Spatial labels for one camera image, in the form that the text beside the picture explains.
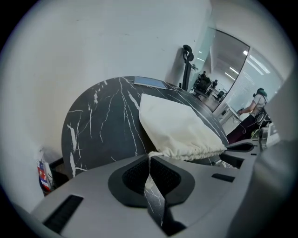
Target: black pants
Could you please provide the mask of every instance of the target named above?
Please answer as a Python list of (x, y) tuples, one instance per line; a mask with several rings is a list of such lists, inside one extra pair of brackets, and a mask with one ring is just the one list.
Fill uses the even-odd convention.
[(249, 139), (251, 132), (255, 128), (255, 118), (252, 115), (249, 115), (244, 121), (242, 121), (229, 135), (227, 135), (229, 144), (233, 144), (237, 141), (243, 139)]

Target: black strap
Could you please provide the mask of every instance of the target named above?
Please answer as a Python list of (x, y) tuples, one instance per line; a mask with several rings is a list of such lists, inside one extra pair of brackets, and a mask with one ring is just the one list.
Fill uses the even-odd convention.
[(263, 98), (264, 98), (264, 100), (265, 100), (265, 105), (267, 104), (267, 101), (266, 101), (266, 98), (265, 98), (265, 96), (264, 95), (261, 95)]

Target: person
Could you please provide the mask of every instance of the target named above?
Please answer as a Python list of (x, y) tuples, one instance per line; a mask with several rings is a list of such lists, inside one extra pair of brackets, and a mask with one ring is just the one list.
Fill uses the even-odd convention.
[(212, 82), (212, 88), (215, 89), (215, 87), (217, 86), (217, 79), (215, 81)]
[(206, 71), (204, 71), (202, 74), (201, 74), (201, 78), (204, 78), (206, 77)]
[(227, 135), (229, 144), (250, 138), (251, 132), (253, 131), (256, 124), (256, 117), (268, 102), (267, 93), (263, 88), (259, 88), (257, 93), (253, 96), (254, 99), (251, 104), (247, 108), (238, 111), (238, 114), (240, 115), (248, 112), (250, 115), (243, 120), (230, 134)]

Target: white ceiling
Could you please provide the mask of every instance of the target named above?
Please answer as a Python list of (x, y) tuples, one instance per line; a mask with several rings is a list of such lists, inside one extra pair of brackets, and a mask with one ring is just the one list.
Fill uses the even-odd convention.
[(227, 72), (231, 76), (236, 77), (237, 74), (230, 70), (230, 67), (240, 72), (246, 58), (243, 51), (248, 51), (249, 47), (243, 42), (219, 31), (216, 31), (213, 47), (216, 53), (213, 54), (215, 65), (212, 68), (223, 74)]

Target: ceiling light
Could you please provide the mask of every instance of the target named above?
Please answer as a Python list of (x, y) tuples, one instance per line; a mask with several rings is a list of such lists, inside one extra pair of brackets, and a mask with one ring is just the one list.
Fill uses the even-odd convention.
[(261, 75), (264, 75), (264, 74), (262, 73), (262, 71), (259, 70), (259, 69), (257, 68), (257, 66), (255, 66), (250, 60), (247, 59), (246, 62), (249, 63), (251, 66), (253, 66), (254, 69), (257, 70)]
[(226, 72), (224, 72), (226, 75), (228, 75), (231, 79), (233, 79), (233, 80), (236, 80), (236, 79), (234, 79), (232, 76), (230, 76), (229, 74), (227, 74)]
[(254, 62), (256, 62), (256, 64), (259, 65), (265, 71), (266, 74), (269, 74), (270, 73), (270, 71), (263, 64), (261, 64), (255, 57), (253, 57), (252, 55), (250, 55), (250, 58)]
[(239, 74), (235, 69), (232, 69), (231, 67), (230, 67), (230, 69), (233, 70), (236, 74)]

